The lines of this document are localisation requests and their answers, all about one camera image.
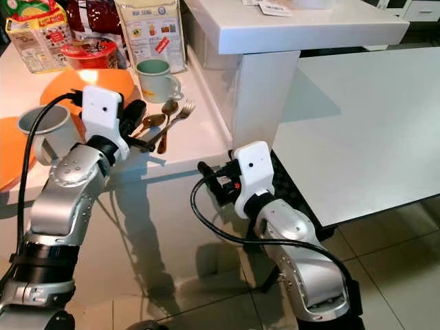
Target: tiled floor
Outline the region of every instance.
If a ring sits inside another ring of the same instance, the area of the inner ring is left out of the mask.
[[[440,199],[383,212],[342,225],[324,242],[360,282],[367,330],[440,329],[437,210]],[[239,254],[241,275],[218,275],[177,286],[174,302],[168,304],[125,296],[88,309],[72,302],[69,310],[76,315],[78,329],[125,330],[134,322],[154,318],[170,330],[296,330],[280,283],[267,294],[255,289],[271,264],[262,254],[250,258],[244,258],[243,250]],[[237,285],[246,282],[245,289]],[[173,303],[177,309],[167,310]]]

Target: metal fork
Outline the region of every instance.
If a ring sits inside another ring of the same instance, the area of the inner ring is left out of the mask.
[[[195,104],[191,100],[185,101],[184,106],[181,108],[181,111],[171,120],[170,124],[165,126],[158,134],[154,135],[151,140],[148,141],[149,144],[156,144],[157,141],[167,132],[176,122],[186,119],[195,109]]]

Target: gray cup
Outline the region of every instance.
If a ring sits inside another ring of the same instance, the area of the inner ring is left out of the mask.
[[[43,108],[33,108],[22,114],[18,122],[19,130],[28,135]],[[56,105],[41,120],[32,146],[37,160],[42,165],[51,165],[54,160],[66,156],[77,142],[82,140],[70,118],[70,111]]]
[[[163,103],[169,98],[183,98],[181,85],[171,76],[170,65],[164,60],[143,60],[136,65],[142,94],[147,102]]]

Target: metal spoon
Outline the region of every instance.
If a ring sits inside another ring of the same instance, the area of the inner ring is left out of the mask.
[[[162,113],[166,115],[166,126],[170,123],[171,115],[176,112],[179,108],[179,104],[170,98],[165,102],[162,107]],[[164,153],[166,151],[166,132],[162,136],[162,140],[160,140],[159,146],[157,148],[157,153]]]
[[[166,116],[163,113],[157,113],[155,115],[148,115],[142,121],[142,128],[137,133],[134,138],[137,138],[142,134],[143,131],[149,129],[150,127],[160,126],[164,123]]]

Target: white countertop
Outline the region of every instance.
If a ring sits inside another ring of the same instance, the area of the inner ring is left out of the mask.
[[[439,58],[300,59],[274,151],[323,226],[440,193]]]
[[[231,137],[215,107],[210,94],[200,82],[198,64],[193,64],[191,49],[188,50],[188,70],[176,74],[181,81],[185,99],[194,100],[197,105],[188,119],[177,123],[168,133],[167,152],[159,155],[140,153],[131,149],[129,158],[115,165],[110,185],[141,179],[152,179],[165,175],[184,173],[197,169],[197,162],[204,160],[211,164],[222,164],[231,148]],[[133,81],[138,79],[132,74]],[[38,106],[45,86],[60,72],[31,74],[13,45],[0,57],[0,118],[19,116],[24,111]],[[147,104],[147,113],[160,113],[162,104]],[[40,193],[49,173],[48,166],[38,162],[28,174],[26,200],[33,200]],[[1,202],[17,202],[19,185],[8,192],[0,192]]]
[[[220,54],[397,44],[408,22],[361,0],[336,0],[332,10],[265,16],[241,0],[185,0]]]

